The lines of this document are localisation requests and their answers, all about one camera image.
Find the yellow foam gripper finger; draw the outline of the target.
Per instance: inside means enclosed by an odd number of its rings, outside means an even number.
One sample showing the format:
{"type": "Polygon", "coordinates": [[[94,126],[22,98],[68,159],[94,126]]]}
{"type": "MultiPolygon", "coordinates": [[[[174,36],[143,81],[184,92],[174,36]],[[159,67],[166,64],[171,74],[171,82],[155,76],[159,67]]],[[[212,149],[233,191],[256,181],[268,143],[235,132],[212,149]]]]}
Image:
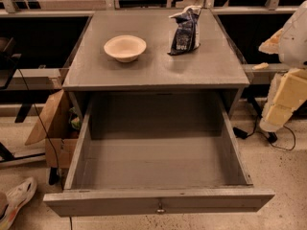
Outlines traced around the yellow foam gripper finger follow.
{"type": "Polygon", "coordinates": [[[291,69],[272,79],[260,127],[267,132],[282,128],[293,113],[307,101],[307,70],[291,69]]]}
{"type": "Polygon", "coordinates": [[[269,55],[277,54],[279,49],[279,38],[282,33],[282,29],[275,32],[269,39],[261,43],[258,50],[269,55]]]}

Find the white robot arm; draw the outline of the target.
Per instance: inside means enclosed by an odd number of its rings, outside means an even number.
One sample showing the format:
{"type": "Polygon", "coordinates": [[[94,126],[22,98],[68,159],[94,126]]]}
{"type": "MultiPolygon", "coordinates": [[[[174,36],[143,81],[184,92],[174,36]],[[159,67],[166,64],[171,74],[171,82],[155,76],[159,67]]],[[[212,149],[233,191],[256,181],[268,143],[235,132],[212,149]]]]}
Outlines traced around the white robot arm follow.
{"type": "Polygon", "coordinates": [[[272,79],[262,111],[260,127],[276,132],[307,101],[307,1],[304,1],[284,26],[259,46],[266,54],[278,54],[291,69],[272,79]]]}

